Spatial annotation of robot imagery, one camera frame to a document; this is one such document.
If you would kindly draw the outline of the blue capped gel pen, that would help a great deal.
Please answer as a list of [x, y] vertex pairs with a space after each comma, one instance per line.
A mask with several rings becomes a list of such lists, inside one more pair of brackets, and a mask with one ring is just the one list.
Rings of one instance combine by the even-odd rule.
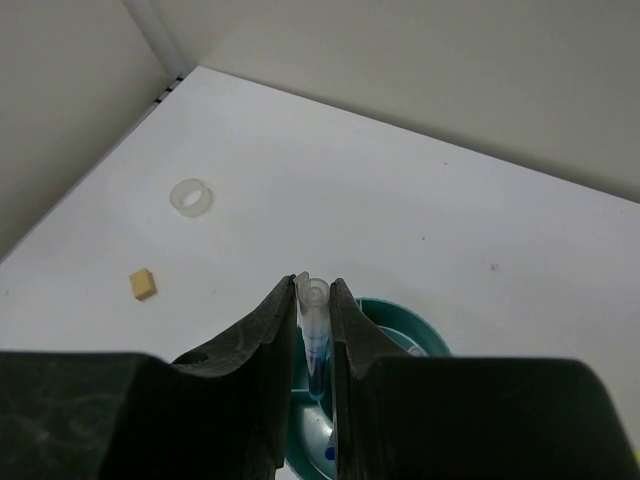
[[329, 285], [320, 278], [302, 272], [294, 278], [298, 302], [298, 325], [301, 330], [308, 371], [309, 396], [323, 399], [326, 390], [327, 351], [331, 321]]

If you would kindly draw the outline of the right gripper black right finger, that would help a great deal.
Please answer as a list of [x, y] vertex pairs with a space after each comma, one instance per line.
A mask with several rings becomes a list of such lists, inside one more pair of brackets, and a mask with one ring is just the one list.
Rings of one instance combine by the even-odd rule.
[[[354, 298], [343, 280], [331, 303]], [[381, 356], [374, 393], [380, 463], [358, 479], [635, 479], [613, 403], [586, 364], [554, 358]]]

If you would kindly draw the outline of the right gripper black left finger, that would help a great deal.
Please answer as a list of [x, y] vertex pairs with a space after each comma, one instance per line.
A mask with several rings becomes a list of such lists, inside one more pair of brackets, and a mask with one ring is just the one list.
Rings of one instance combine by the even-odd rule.
[[296, 298], [282, 278], [173, 362], [1, 355], [5, 479], [271, 479], [284, 464]]

